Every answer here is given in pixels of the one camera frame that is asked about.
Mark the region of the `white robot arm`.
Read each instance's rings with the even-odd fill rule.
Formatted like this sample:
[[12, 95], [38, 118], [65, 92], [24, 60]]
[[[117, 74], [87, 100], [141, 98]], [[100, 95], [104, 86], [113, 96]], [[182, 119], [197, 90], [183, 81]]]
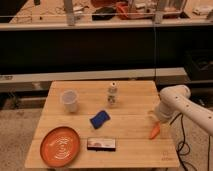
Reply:
[[192, 102], [191, 91], [186, 85], [165, 87], [159, 96], [153, 113], [160, 123], [168, 122], [175, 112], [181, 113], [213, 137], [213, 111]]

